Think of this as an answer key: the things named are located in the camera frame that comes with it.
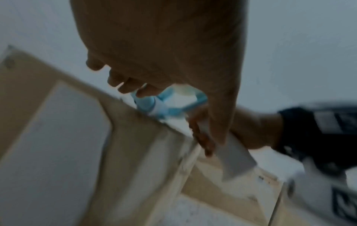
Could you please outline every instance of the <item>wrist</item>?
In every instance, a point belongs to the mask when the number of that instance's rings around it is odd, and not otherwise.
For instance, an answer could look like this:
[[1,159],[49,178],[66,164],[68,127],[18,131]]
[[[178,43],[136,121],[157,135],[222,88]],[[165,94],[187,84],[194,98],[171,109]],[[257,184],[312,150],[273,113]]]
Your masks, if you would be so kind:
[[280,114],[264,114],[260,121],[266,146],[276,148],[283,134],[283,117]]

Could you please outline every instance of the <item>black and white fabric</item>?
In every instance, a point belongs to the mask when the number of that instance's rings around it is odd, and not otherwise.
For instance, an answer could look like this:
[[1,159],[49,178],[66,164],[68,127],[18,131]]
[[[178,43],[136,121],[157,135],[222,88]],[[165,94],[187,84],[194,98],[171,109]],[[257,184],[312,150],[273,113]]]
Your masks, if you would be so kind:
[[310,156],[330,176],[357,166],[357,103],[311,104],[279,113],[284,129],[278,152],[299,161]]

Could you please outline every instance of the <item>white wall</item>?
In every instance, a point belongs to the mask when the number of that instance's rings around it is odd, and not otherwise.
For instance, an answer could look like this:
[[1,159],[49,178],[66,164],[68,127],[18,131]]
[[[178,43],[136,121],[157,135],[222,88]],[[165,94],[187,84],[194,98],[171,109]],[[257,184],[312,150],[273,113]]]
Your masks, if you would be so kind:
[[[301,102],[357,99],[357,1],[251,0],[250,11],[239,104],[273,112]],[[0,51],[15,45],[119,95],[106,84],[108,68],[86,68],[68,0],[0,0],[0,21]],[[173,124],[188,132],[184,122]],[[301,169],[270,150],[255,156],[281,177]]]

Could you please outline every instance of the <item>black sleeve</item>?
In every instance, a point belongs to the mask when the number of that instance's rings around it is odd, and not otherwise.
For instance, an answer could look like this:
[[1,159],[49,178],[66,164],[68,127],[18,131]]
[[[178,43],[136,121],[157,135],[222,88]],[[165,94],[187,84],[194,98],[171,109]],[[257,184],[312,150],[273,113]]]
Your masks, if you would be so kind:
[[299,161],[310,156],[331,176],[357,166],[357,103],[319,104],[289,108],[276,150]]

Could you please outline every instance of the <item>hand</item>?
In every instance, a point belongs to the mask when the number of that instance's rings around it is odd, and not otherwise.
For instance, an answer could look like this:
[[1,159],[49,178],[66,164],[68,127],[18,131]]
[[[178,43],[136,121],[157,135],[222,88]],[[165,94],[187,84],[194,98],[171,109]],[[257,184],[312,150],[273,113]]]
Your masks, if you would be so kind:
[[[206,107],[196,109],[187,119],[193,137],[205,149],[206,156],[212,156],[215,144],[206,134],[200,132],[197,122],[207,118]],[[283,119],[280,114],[260,114],[238,107],[234,112],[230,132],[242,142],[247,149],[259,149],[264,146],[275,147],[283,132]]]
[[121,93],[189,84],[208,97],[212,137],[225,142],[241,81],[248,0],[71,0],[87,65],[111,67]]

